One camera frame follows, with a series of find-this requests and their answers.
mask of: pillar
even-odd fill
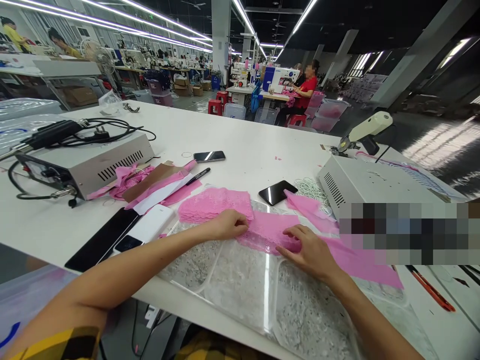
[[[213,50],[213,69],[222,73],[223,83],[228,87],[230,6],[231,1],[211,0],[211,39]]]
[[[320,61],[320,55],[322,55],[322,51],[324,50],[324,46],[325,45],[323,45],[323,44],[318,44],[318,46],[316,47],[315,55],[313,55],[314,60]]]
[[[388,108],[443,49],[480,6],[478,0],[448,0],[371,98]]]
[[[245,33],[248,34],[250,32],[249,28],[245,26]],[[241,62],[244,63],[245,59],[248,59],[250,56],[252,56],[252,53],[250,53],[250,45],[252,43],[252,37],[251,36],[244,36],[243,37],[243,48],[241,50]]]
[[[348,30],[346,32],[345,37],[343,38],[343,41],[341,42],[341,45],[338,48],[335,57],[333,58],[333,62],[330,64],[330,68],[328,68],[328,71],[326,72],[325,78],[323,79],[321,86],[325,85],[327,79],[333,79],[335,77],[335,75],[337,74],[336,70],[349,53],[350,47],[354,43],[354,40],[357,37],[358,33],[359,31],[354,29]]]

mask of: woman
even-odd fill
[[[135,294],[194,246],[233,239],[248,228],[247,218],[229,209],[208,222],[99,263],[73,280],[46,305],[13,342],[4,359],[96,359],[109,310]],[[301,252],[294,254],[277,246],[278,252],[330,287],[348,311],[371,359],[422,359],[340,269],[323,240],[303,225],[290,227],[283,233],[301,241]],[[266,355],[200,328],[176,356],[182,360],[227,358],[255,360],[265,359]]]
[[[305,110],[309,107],[310,98],[314,94],[317,87],[317,72],[319,71],[320,63],[318,60],[312,60],[311,64],[306,67],[306,80],[300,85],[293,85],[293,91],[300,95],[295,99],[292,107],[284,107],[276,116],[275,125],[285,127],[287,125],[288,115],[303,115]]]
[[[15,44],[17,49],[24,54],[31,54],[28,43],[29,40],[26,37],[19,35],[17,32],[17,25],[15,25],[15,23],[8,17],[0,16],[0,18],[5,35],[10,38],[11,42]]]
[[[55,43],[55,45],[57,45],[60,49],[63,50],[65,55],[68,55],[77,59],[84,58],[78,50],[67,45],[67,43],[65,42],[65,39],[62,37],[62,35],[59,34],[57,29],[51,27],[48,30],[48,37],[50,38],[50,40],[52,40]]]

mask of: plastic stool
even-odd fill
[[[291,115],[288,120],[289,123],[287,123],[285,127],[287,127],[288,125],[296,125],[297,121],[300,121],[301,126],[304,127],[307,124],[307,115]]]
[[[222,101],[215,99],[208,100],[208,113],[222,116]]]
[[[229,93],[228,91],[217,91],[216,99],[221,101],[221,110],[225,108],[225,104],[229,102]]]

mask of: rubber band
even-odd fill
[[[318,200],[322,203],[321,210],[328,216],[332,215],[329,199],[319,184],[315,182],[315,180],[310,177],[296,179],[295,187],[298,189],[299,195]]]

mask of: pen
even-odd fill
[[[190,184],[193,183],[195,180],[201,178],[203,175],[205,175],[205,174],[208,173],[209,171],[210,171],[210,168],[207,167],[205,170],[203,170],[202,172],[199,172],[197,175],[195,175],[194,177],[192,177],[192,178],[185,184],[185,186],[190,185]]]
[[[413,277],[423,286],[423,288],[430,294],[430,296],[448,312],[454,312],[455,308],[440,295],[440,293],[422,276],[421,273],[413,265],[406,265],[406,268],[411,272]]]

